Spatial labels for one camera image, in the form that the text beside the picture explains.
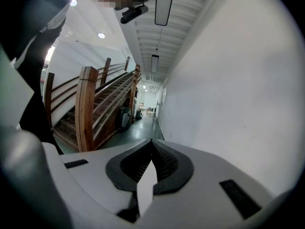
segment person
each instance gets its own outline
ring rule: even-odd
[[[115,7],[130,7],[144,0],[99,0]],[[20,120],[23,130],[34,133],[42,142],[56,146],[62,154],[45,114],[41,98],[40,77],[49,48],[60,35],[71,0],[14,0],[14,6],[4,9],[0,42],[15,68],[33,89],[29,104]],[[6,0],[0,6],[7,7]]]

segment dark sleeve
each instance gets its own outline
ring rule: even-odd
[[[0,0],[0,42],[9,59],[19,58],[29,41],[71,0]]]

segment floor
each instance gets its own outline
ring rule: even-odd
[[[125,132],[115,134],[103,148],[123,145],[149,138],[163,139],[158,122],[155,121],[153,123],[152,118],[144,114],[143,119],[137,120]]]

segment hallway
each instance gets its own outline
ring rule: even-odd
[[[152,118],[144,113],[142,120],[137,120],[125,132],[115,134],[113,138],[103,147],[103,149],[136,142],[138,140],[147,138],[163,140],[158,122],[155,121],[153,123]]]

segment fluorescent light fixture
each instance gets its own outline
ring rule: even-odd
[[[156,0],[156,12],[154,23],[166,26],[171,12],[173,0]]]
[[[52,47],[48,50],[48,54],[47,54],[47,57],[46,57],[46,61],[49,61],[49,62],[50,62],[51,57],[52,57],[52,55],[53,55],[53,53],[54,53],[54,50],[55,50],[55,47],[54,47],[54,46],[52,46]]]
[[[77,0],[72,0],[70,6],[75,7],[77,4]]]
[[[157,72],[158,62],[159,62],[159,56],[153,55],[152,56],[152,73]]]
[[[99,38],[102,38],[102,39],[105,38],[105,34],[104,33],[98,33],[97,35],[99,36]]]

